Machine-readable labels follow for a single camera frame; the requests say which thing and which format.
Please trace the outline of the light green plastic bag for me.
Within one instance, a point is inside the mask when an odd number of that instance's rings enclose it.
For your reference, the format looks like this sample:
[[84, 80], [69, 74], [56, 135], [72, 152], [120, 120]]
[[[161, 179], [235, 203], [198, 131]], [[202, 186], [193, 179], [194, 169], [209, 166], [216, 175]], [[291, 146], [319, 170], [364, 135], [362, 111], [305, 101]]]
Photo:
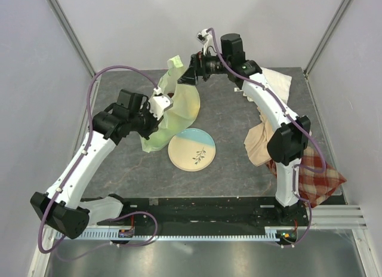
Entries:
[[196, 87], [178, 83], [178, 79], [187, 69], [180, 56], [170, 58], [167, 66], [168, 70], [159, 80], [158, 86], [163, 94], [172, 94], [173, 105], [164, 112], [158, 130], [148, 140], [140, 139], [142, 150], [147, 153], [161, 150], [174, 135], [189, 128], [198, 117], [201, 106]]

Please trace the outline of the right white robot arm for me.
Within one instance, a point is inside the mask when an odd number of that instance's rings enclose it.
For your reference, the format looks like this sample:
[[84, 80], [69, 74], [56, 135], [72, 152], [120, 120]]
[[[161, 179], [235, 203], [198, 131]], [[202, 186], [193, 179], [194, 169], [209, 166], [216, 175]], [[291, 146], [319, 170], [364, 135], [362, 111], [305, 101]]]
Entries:
[[219, 50], [216, 50], [214, 36], [209, 29], [199, 32], [197, 39], [202, 50], [191, 55], [189, 67], [178, 83], [195, 86], [199, 78], [207, 81], [211, 75], [226, 74], [266, 115], [273, 130], [267, 151], [276, 164], [275, 197], [281, 204], [273, 210], [273, 218], [279, 225], [288, 225], [295, 218], [291, 206], [298, 201], [297, 165], [308, 144], [310, 120], [306, 116], [298, 116], [276, 95], [261, 67], [246, 58], [240, 35], [223, 35]]

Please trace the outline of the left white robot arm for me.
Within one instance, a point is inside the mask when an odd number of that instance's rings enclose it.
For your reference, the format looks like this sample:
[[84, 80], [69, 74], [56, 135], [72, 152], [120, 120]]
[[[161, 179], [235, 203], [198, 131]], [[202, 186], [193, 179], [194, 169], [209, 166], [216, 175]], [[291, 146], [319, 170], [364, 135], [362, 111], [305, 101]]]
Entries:
[[173, 101], [166, 94], [148, 97], [121, 90], [116, 102], [96, 114], [82, 146], [63, 174], [46, 192], [36, 192], [30, 203], [44, 224], [75, 239], [89, 225], [113, 220], [118, 225], [130, 221], [131, 211], [116, 194], [91, 201], [82, 196], [101, 163], [131, 132], [149, 139], [158, 130], [164, 112]]

